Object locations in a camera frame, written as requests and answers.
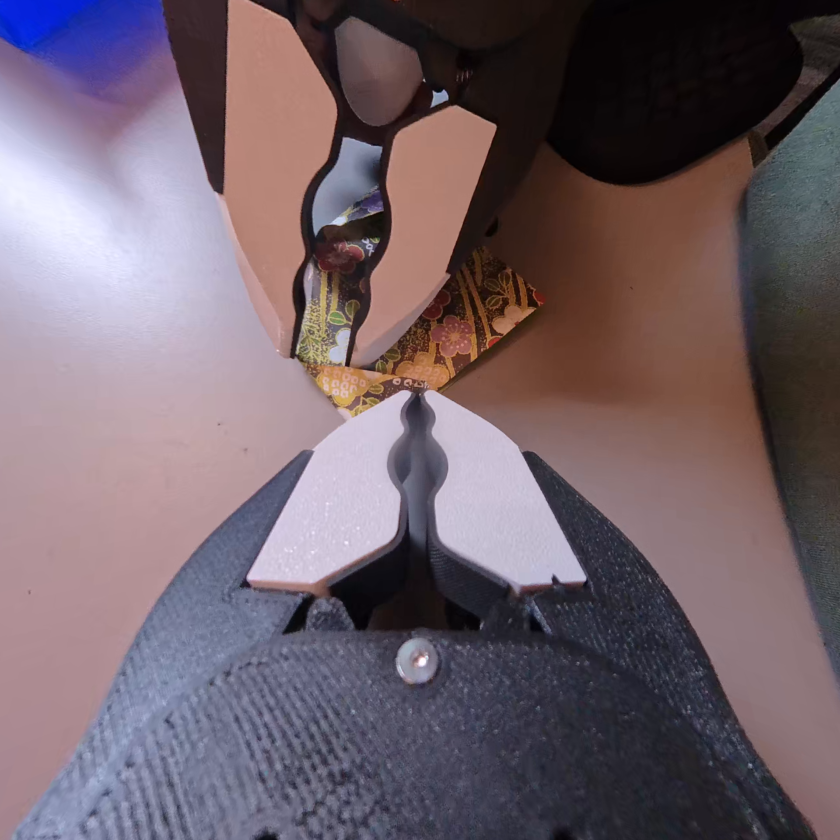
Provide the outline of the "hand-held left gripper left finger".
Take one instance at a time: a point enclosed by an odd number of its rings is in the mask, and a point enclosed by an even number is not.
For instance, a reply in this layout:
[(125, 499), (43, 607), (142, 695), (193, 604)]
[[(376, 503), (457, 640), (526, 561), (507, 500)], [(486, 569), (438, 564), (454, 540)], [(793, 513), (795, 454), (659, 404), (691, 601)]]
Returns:
[(345, 422), (310, 453), (247, 573), (248, 586), (338, 599), (357, 627), (408, 577), (410, 469), (406, 411), (398, 392)]

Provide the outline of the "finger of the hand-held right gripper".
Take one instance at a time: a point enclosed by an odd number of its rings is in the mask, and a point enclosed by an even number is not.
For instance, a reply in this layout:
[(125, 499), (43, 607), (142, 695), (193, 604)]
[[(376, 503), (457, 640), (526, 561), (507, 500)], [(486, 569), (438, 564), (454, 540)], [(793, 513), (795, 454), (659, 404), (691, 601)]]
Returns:
[(248, 295), (278, 354), (294, 354), (312, 200), (337, 103), (292, 23), (255, 2), (227, 11), (224, 208)]
[(389, 350), (451, 274), (496, 131), (495, 123), (447, 102), (405, 122), (384, 147), (380, 191), (389, 227), (374, 253), (352, 366), (370, 366)]

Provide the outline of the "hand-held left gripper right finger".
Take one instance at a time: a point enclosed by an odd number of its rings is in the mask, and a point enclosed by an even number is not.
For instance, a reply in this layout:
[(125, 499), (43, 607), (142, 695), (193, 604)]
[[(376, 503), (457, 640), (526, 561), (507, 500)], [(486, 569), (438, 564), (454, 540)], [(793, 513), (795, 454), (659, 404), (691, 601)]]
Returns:
[(484, 622), (501, 603), (587, 575), (520, 447), (437, 392), (423, 396), (433, 485), (427, 556), (436, 589)]

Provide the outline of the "green backed floral paper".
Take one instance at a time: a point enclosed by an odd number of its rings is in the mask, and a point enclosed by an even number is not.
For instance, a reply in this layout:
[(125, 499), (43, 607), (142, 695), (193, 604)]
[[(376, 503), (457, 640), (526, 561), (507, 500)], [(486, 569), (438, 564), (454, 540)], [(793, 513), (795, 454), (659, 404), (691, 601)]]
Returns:
[(445, 389), (545, 302), (516, 271), (479, 247), (372, 365), (348, 366), (351, 330), (367, 291), (364, 268), (382, 240), (384, 221), (375, 188), (318, 231), (304, 276), (297, 359), (345, 419), (398, 391)]

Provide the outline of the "blue plastic bin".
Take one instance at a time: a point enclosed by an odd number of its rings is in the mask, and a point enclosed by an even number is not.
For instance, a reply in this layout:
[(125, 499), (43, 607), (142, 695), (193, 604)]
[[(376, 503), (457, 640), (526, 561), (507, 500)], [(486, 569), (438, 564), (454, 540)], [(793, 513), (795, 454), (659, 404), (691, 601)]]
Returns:
[(1, 36), (93, 96), (171, 54), (159, 1), (2, 1)]

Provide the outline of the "black textured pad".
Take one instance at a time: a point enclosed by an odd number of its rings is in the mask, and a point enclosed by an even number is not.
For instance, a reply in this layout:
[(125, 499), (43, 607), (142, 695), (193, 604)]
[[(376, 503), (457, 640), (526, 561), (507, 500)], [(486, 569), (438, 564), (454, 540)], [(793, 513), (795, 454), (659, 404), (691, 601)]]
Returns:
[(749, 133), (803, 67), (808, 2), (594, 2), (577, 29), (545, 141), (579, 172), (635, 186)]

